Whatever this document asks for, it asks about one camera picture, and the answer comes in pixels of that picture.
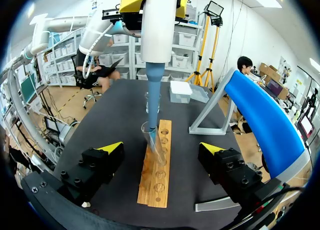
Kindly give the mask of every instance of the blue cushion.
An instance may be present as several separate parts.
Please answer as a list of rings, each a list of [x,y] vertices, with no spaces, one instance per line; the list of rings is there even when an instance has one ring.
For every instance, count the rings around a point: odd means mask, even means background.
[[[260,144],[271,178],[278,176],[304,151],[292,123],[261,87],[239,71],[234,72],[224,90]]]

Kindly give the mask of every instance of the clear plastic tube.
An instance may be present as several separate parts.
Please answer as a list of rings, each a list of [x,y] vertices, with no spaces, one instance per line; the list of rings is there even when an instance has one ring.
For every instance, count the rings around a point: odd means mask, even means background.
[[[149,122],[146,121],[144,124],[142,124],[141,131],[154,155],[154,159],[159,165],[166,165],[167,161],[165,158],[165,152],[163,151],[160,142],[158,128],[156,127],[155,129],[150,129]]]

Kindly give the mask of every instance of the black table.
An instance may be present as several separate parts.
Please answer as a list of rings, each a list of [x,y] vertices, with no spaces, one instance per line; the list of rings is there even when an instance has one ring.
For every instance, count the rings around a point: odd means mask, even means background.
[[[141,125],[148,120],[145,93],[147,82],[118,80],[93,105],[65,146],[54,174],[60,177],[81,159],[87,148],[124,143],[125,159],[110,184],[103,184],[90,201],[87,210],[108,220],[144,227],[192,227],[220,229],[232,222],[240,207],[218,211],[194,212],[194,204],[225,197],[220,185],[214,185],[198,161],[198,147],[205,142],[240,151],[228,127],[225,136],[191,135],[189,126],[205,104],[192,100],[189,104],[171,103],[170,83],[161,84],[158,119],[172,121],[170,179],[167,208],[138,204],[137,197],[147,142]],[[225,116],[216,105],[201,127],[223,125]]]

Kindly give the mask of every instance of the yellow tripod stand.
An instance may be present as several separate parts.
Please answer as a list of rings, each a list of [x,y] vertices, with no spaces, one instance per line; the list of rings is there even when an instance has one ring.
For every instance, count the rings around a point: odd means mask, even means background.
[[[213,49],[212,49],[212,55],[210,58],[210,64],[209,67],[202,73],[201,75],[201,79],[206,75],[205,77],[205,82],[204,82],[204,86],[208,87],[209,84],[209,75],[211,77],[211,87],[212,87],[212,93],[214,93],[214,88],[215,88],[215,83],[214,83],[214,74],[212,72],[212,64],[213,61],[215,59],[215,54],[216,54],[216,50],[217,50],[217,44],[218,44],[218,38],[219,38],[219,30],[220,30],[220,25],[216,26],[216,30],[215,30],[215,38],[214,38],[214,44],[213,44]]]
[[[206,44],[206,39],[207,39],[209,22],[210,22],[210,17],[207,16],[207,17],[206,17],[206,20],[205,20],[203,43],[202,43],[202,47],[201,47],[201,51],[200,51],[199,60],[198,60],[198,65],[197,65],[197,67],[196,67],[196,71],[193,72],[193,73],[185,80],[185,82],[189,82],[193,77],[195,77],[193,84],[194,84],[194,85],[199,85],[199,86],[202,86],[202,85],[203,85],[203,84],[202,84],[202,77],[201,77],[201,74],[200,74],[199,71],[200,71],[202,56],[203,56],[204,49],[205,49],[205,44]]]

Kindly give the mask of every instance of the ceiling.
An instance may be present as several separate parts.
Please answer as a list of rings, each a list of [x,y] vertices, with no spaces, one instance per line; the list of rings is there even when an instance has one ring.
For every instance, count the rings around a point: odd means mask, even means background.
[[[47,18],[56,17],[60,12],[78,1],[80,0],[30,0],[29,3],[25,5],[25,9],[21,11],[19,18],[12,28],[11,46],[14,47],[20,41],[30,38],[33,35],[35,26],[29,25],[29,23],[34,16],[48,13]],[[35,8],[31,17],[28,18],[27,11],[32,2],[35,3]]]
[[[279,1],[282,8],[262,7],[256,0],[243,0],[243,3],[253,11],[262,16],[290,46],[298,61],[309,69],[304,69],[314,74],[319,72],[310,64],[309,58],[320,63],[319,55],[313,33],[310,32],[308,24],[304,21],[293,0]]]

